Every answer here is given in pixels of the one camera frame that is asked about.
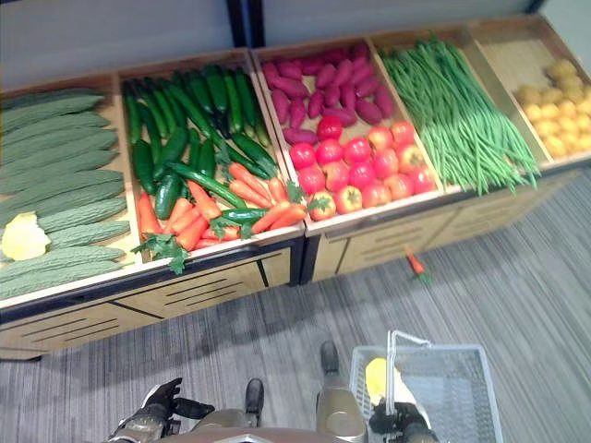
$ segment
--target carrot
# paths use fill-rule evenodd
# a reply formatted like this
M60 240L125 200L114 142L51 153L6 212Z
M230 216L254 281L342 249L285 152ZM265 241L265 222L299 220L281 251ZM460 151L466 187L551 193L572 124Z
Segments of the carrot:
M234 192L237 196L243 198L250 203L257 205L259 208L270 208L271 201L257 194L251 187L248 187L246 183L242 180L234 180L230 184L230 190Z
M198 208L192 208L171 224L170 232L175 234L182 233L191 223L196 222L200 215Z
M204 217L199 217L176 237L176 242L186 251L192 251L209 224Z
M151 204L150 196L143 192L138 201L139 232L147 238L145 233L163 233L163 228L156 218L154 207Z
M285 214L290 208L291 203L288 201L280 201L273 206L269 212L263 215L255 224L252 225L252 233L262 233L269 229L269 227L277 222L279 218Z
M306 218L306 208L303 205L299 204L292 204L290 207L282 214L279 219L271 225L270 229L278 229L284 228L285 226L291 226L292 224L296 224L301 222Z
M223 238L219 238L215 231L212 228L209 228L207 231L203 233L201 236L202 239L205 240L223 240L223 241L230 241L230 240L237 240L240 238L240 228L238 226L226 226L223 228Z
M243 165L240 163L231 163L228 170L230 171L230 175L236 180L242 180L261 197L267 198L271 201L271 196L269 195L267 188L263 186L259 179L251 174Z
M287 191L285 190L285 185L281 179L273 177L267 181L267 186L269 186L269 190L271 191L271 195L273 200L275 200L275 203L279 203L280 201L289 201L289 198L287 197Z
M222 215L222 212L215 203L215 200L208 196L207 192L192 180L187 180L188 190L191 191L191 195L195 199L195 203L199 208L199 212L208 221L215 219Z
M175 206L173 207L173 211L170 213L170 217L168 218L166 225L164 226L164 233L172 233L172 224L176 220L178 220L184 213L191 210L191 208L193 208L193 205L190 201L188 201L186 198L179 198L176 201Z

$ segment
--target yellow potato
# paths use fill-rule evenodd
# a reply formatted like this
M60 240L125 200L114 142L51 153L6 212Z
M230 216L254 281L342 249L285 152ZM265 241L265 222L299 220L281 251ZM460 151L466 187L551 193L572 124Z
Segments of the yellow potato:
M542 117L543 118L556 118L559 116L559 114L561 113L558 110L558 106L556 106L554 103L548 103L548 104L543 104L540 107L540 110L542 111Z
M558 104L558 110L563 117L576 117L576 106L570 100L563 100Z
M542 110L539 109L539 106L533 103L527 104L526 106L524 106L524 112L525 115L527 116L527 118L529 119L530 122L534 123L537 120L539 120L540 118L542 118Z
M572 74L575 74L576 67L574 67L570 61L563 58L548 66L548 68L546 68L546 73L550 76L550 78L557 80L559 78L568 77Z
M562 91L558 88L545 88L540 91L542 103L558 103L562 100Z

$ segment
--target potato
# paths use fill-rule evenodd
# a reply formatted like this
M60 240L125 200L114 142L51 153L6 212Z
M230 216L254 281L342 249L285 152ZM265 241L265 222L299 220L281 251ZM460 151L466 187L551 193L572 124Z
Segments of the potato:
M559 78L576 74L576 67L570 61L563 58L548 66L546 73L550 78L558 80Z
M530 103L540 104L541 102L539 90L529 85L523 85L518 91L516 91L515 99L517 99L522 106L526 106Z
M574 114L576 115L576 109L573 103ZM524 112L530 122L534 123L542 118L542 110L538 105L530 103L524 106Z
M558 103L562 100L562 91L558 88L544 88L540 95L542 103Z
M542 112L543 118L554 119L560 115L560 111L558 110L558 106L554 103L543 104L540 108Z
M563 117L576 117L576 106L570 100L562 100L558 103L558 110Z

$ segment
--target wooden bin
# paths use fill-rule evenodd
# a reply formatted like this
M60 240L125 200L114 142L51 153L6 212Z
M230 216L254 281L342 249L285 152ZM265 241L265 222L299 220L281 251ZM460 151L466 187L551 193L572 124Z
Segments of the wooden bin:
M131 170L125 112L120 84L132 77L169 76L175 69L205 64L242 66L250 75L271 137L272 155L287 176L283 157L264 106L259 83L245 49L195 56L150 66L139 66L99 76L74 78L10 92L92 87L105 93L101 114L118 133L120 155L106 166L124 172L128 235L106 244L126 251L139 245L136 200L139 183ZM266 232L246 241L236 240L194 251L186 270L176 276L168 259L150 261L146 254L127 254L126 266L89 279L0 300L0 359L30 359L43 353L102 339L204 307L299 280L304 226Z

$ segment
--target sweet potato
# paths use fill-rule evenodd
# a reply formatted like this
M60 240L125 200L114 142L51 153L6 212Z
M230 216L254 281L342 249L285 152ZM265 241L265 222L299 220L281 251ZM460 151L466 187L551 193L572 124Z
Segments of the sweet potato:
M322 104L324 103L324 95L321 90L315 90L310 96L308 102L308 117L316 118L322 111Z
M363 81L360 81L355 86L355 95L360 98L368 97L373 94L380 82L375 77L368 77Z
M349 111L355 110L355 87L353 85L342 85L341 105Z
M339 63L336 67L336 72L334 73L334 79L332 80L332 85L339 87L344 85L349 78L353 75L353 62L351 60L344 59Z
M394 114L396 106L394 100L385 85L380 84L373 96L373 102L380 108L382 118L390 118Z
M306 106L301 97L295 97L289 105L289 126L300 127L306 118Z
M289 99L285 95L285 92L282 90L274 90L271 93L271 99L273 101L273 106L275 107L275 112L277 113L277 119L279 120L279 123L285 123L287 121L287 116L289 115Z
M363 99L357 99L355 110L359 116L370 125L376 125L381 121L381 111L378 106L372 102Z
M281 62L277 63L277 70L279 71L279 75L285 78L292 78L294 80L302 79L302 70L294 65L293 62L282 60Z
M332 83L326 90L324 90L324 104L329 108L332 108L336 103L339 102L341 91L339 87Z
M336 67L334 65L330 63L324 65L316 76L316 88L322 90L329 86L334 79L334 74L336 74Z
M310 131L309 129L287 127L283 130L283 136L285 137L285 141L290 145L295 145L296 143L309 143L310 145L315 145L318 143L318 136L314 131Z
M324 108L322 115L334 115L338 117L344 127L352 126L357 121L357 117L353 111L343 108Z
M275 88L285 92L290 99L294 99L295 97L307 97L309 95L306 85L293 78L278 77L273 83Z

